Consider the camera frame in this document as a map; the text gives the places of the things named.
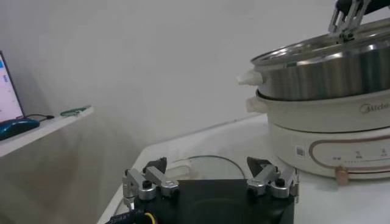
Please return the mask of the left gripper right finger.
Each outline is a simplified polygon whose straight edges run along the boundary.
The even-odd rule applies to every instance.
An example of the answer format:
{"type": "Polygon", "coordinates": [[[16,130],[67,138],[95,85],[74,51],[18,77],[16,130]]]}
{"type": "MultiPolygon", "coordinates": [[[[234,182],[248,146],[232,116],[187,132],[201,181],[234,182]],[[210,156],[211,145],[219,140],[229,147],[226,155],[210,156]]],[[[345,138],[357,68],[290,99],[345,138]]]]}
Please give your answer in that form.
{"type": "Polygon", "coordinates": [[[299,175],[291,166],[280,170],[269,160],[247,157],[252,178],[246,181],[247,189],[255,196],[270,193],[274,198],[289,198],[299,195],[299,175]]]}

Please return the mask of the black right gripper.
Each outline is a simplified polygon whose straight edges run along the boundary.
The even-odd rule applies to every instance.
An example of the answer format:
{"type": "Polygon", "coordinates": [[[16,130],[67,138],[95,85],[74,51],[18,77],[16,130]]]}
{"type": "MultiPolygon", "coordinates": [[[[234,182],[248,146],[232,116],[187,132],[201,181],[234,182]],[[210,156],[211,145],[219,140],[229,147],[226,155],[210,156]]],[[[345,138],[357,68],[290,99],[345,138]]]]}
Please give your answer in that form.
{"type": "Polygon", "coordinates": [[[388,6],[389,0],[337,0],[328,34],[343,41],[351,40],[364,15],[388,6]]]}

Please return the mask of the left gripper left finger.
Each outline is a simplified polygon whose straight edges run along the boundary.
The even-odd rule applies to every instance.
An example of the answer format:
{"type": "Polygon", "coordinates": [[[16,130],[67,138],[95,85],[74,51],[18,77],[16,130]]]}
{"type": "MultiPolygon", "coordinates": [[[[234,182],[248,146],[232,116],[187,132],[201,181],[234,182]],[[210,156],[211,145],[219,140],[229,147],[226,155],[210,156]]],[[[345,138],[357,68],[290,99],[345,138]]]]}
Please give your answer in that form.
{"type": "Polygon", "coordinates": [[[180,193],[180,184],[165,175],[167,165],[167,158],[161,157],[149,161],[141,171],[134,168],[126,169],[122,176],[123,197],[153,200],[157,196],[157,191],[162,197],[176,197],[180,193]]]}

